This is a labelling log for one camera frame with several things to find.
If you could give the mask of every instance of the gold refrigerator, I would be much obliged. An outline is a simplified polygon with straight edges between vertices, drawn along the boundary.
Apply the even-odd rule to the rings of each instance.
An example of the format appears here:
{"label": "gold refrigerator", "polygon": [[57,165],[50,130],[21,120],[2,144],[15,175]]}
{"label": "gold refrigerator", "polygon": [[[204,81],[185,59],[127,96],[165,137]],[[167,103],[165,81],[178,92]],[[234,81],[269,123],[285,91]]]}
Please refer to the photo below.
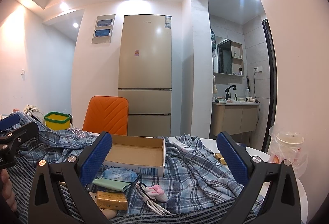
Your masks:
{"label": "gold refrigerator", "polygon": [[171,16],[124,17],[118,93],[129,101],[129,136],[170,136]]}

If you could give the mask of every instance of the white remote control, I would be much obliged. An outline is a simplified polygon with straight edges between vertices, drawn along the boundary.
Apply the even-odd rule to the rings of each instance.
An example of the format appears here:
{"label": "white remote control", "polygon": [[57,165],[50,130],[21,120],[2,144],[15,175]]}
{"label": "white remote control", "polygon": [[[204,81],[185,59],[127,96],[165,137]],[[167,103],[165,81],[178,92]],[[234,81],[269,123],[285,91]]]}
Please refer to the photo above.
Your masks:
{"label": "white remote control", "polygon": [[175,137],[169,137],[168,141],[175,144],[184,153],[191,153],[191,152],[194,151],[194,149],[192,149],[191,147],[188,147],[187,145],[183,144],[182,142],[177,140]]}

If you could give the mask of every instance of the orange chair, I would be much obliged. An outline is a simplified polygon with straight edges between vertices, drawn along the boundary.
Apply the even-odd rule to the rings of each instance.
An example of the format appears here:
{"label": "orange chair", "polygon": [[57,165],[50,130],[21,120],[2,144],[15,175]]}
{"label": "orange chair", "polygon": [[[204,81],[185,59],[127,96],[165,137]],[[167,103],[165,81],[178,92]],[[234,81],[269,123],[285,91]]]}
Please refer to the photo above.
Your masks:
{"label": "orange chair", "polygon": [[127,135],[128,108],[126,98],[94,96],[90,99],[82,130]]}

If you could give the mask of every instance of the black faucet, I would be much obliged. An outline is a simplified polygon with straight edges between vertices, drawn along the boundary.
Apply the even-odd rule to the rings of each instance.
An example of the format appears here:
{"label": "black faucet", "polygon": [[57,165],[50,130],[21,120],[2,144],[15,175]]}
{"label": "black faucet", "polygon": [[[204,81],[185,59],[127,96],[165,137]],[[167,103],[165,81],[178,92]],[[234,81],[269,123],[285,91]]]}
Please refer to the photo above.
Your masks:
{"label": "black faucet", "polygon": [[234,90],[236,90],[236,86],[235,86],[235,85],[231,85],[230,87],[228,87],[228,88],[225,90],[225,91],[226,91],[226,95],[225,95],[225,99],[226,99],[226,100],[228,100],[229,98],[231,98],[231,96],[228,95],[228,92],[229,92],[230,88],[232,88],[232,87],[233,87]]}

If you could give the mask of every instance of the white cable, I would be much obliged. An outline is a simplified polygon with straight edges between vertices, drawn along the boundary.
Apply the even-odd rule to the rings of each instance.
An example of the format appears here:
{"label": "white cable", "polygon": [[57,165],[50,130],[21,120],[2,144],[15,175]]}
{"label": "white cable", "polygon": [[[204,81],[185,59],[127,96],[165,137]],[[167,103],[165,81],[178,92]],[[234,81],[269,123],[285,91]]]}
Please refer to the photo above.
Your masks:
{"label": "white cable", "polygon": [[156,214],[160,215],[160,216],[165,216],[165,215],[172,215],[172,213],[170,213],[169,211],[167,211],[166,209],[164,209],[163,207],[161,207],[160,205],[158,205],[157,203],[153,202],[152,200],[150,200],[140,189],[139,186],[139,181],[137,181],[137,184],[135,184],[135,191],[138,194],[139,197],[141,197],[143,199],[143,201],[146,203],[146,205]]}

